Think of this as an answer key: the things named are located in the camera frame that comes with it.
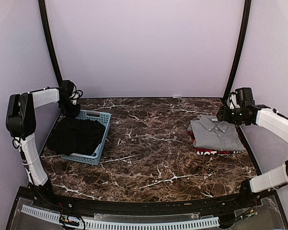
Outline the black long sleeve shirt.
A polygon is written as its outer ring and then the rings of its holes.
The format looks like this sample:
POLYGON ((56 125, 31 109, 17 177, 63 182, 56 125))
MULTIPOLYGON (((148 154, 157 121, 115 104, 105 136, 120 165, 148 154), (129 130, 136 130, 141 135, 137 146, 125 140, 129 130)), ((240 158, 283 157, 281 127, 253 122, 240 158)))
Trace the black long sleeve shirt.
POLYGON ((47 143, 57 155, 92 155, 102 142, 105 126, 98 121, 65 117, 52 131, 47 143))

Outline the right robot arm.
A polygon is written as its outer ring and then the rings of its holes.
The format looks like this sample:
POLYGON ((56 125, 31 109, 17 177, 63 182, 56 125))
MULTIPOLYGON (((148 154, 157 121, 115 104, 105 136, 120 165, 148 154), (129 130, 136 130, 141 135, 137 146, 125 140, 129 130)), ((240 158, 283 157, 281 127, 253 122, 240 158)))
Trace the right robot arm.
MULTIPOLYGON (((257 125, 266 129, 288 144, 288 119, 281 116, 276 109, 263 104, 248 105, 245 108, 220 107, 216 115, 219 121, 234 125, 257 125)), ((280 166, 271 169, 248 181, 249 189, 243 190, 236 196, 235 203, 245 208, 254 200, 254 193, 274 189, 288 184, 288 159, 280 166)))

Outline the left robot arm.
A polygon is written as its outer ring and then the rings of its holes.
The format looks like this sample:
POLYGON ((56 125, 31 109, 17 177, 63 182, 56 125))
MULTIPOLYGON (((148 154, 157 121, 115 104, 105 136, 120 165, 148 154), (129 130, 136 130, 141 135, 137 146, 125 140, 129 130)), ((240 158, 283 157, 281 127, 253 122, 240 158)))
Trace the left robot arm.
POLYGON ((31 184, 42 187, 48 181, 36 147, 36 109, 58 103, 64 113, 76 112, 79 109, 76 101, 82 94, 75 85, 68 84, 10 96, 6 128, 12 137, 13 147, 20 152, 31 184))

